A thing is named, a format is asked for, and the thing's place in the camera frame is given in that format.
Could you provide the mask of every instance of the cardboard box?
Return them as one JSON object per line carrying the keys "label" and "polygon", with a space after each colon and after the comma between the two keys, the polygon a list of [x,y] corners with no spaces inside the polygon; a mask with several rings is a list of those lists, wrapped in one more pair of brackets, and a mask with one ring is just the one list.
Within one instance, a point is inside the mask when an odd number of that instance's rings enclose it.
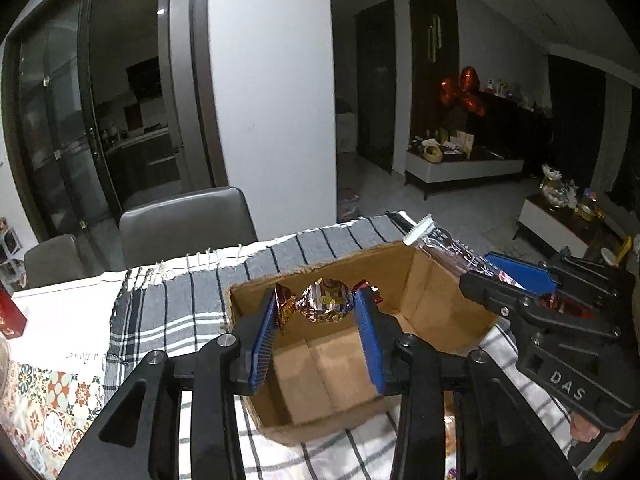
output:
{"label": "cardboard box", "polygon": [[[379,288],[378,307],[445,352],[478,345],[495,317],[462,296],[458,279],[423,251],[401,242],[358,252],[293,274],[268,276],[229,290],[237,319],[259,305],[266,288],[280,282],[294,294],[319,278],[352,286],[362,279]],[[389,408],[369,380],[354,317],[312,323],[294,314],[276,338],[266,384],[245,405],[267,438],[293,445],[353,428]]]}

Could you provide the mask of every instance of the dining table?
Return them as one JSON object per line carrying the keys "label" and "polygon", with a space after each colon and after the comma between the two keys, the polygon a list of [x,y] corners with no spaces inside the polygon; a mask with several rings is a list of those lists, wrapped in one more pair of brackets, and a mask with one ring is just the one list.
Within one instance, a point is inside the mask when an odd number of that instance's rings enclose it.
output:
{"label": "dining table", "polygon": [[[226,300],[230,286],[398,242],[403,234],[387,216],[360,218],[17,292],[12,299],[28,323],[23,336],[9,341],[0,426],[33,470],[46,480],[55,479],[105,403],[149,351],[162,349],[169,356],[195,352],[232,328]],[[567,454],[570,414],[516,370],[516,346],[508,325],[498,322],[479,347],[516,385]],[[240,397],[235,407],[248,480],[390,476],[399,405],[356,428],[295,446],[260,434]],[[180,480],[191,478],[190,421],[191,394],[184,392],[178,434]],[[455,468],[453,454],[447,457],[443,478],[455,478]]]}

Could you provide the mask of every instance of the screw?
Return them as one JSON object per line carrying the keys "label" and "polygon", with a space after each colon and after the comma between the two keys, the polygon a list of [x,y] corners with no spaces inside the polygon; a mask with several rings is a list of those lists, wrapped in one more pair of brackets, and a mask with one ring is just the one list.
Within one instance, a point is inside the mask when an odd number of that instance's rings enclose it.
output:
{"label": "screw", "polygon": [[218,338],[218,344],[220,346],[231,346],[236,342],[236,336],[233,334],[223,334]]}
{"label": "screw", "polygon": [[150,365],[157,365],[164,359],[164,352],[162,350],[153,350],[146,355],[146,362]]}
{"label": "screw", "polygon": [[402,334],[399,338],[398,338],[398,342],[402,345],[402,346],[411,346],[414,344],[415,342],[415,335],[413,334]]}
{"label": "screw", "polygon": [[478,364],[483,364],[489,360],[489,356],[484,350],[476,349],[469,353],[469,357]]}

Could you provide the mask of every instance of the chair backrest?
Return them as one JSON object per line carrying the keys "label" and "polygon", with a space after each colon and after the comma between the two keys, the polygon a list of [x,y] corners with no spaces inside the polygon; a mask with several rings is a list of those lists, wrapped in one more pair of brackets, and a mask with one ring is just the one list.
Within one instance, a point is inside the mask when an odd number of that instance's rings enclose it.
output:
{"label": "chair backrest", "polygon": [[29,249],[24,254],[24,270],[31,288],[72,282],[89,276],[73,235],[56,236]]}
{"label": "chair backrest", "polygon": [[125,212],[120,238],[128,268],[257,241],[244,194],[215,187]]}

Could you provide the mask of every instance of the red balloon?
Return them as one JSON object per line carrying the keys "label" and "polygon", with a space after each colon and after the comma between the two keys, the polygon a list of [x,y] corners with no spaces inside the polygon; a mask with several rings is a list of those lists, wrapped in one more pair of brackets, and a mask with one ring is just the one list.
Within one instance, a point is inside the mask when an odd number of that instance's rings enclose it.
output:
{"label": "red balloon", "polygon": [[462,104],[465,106],[465,108],[470,112],[475,113],[480,117],[484,117],[486,115],[486,108],[484,108],[484,103],[477,95],[471,94],[469,92],[464,92],[460,100],[462,101]]}
{"label": "red balloon", "polygon": [[472,66],[465,66],[460,73],[460,88],[464,92],[478,92],[480,90],[480,78],[478,72]]}
{"label": "red balloon", "polygon": [[451,106],[460,97],[460,87],[452,78],[447,77],[440,83],[440,102]]}

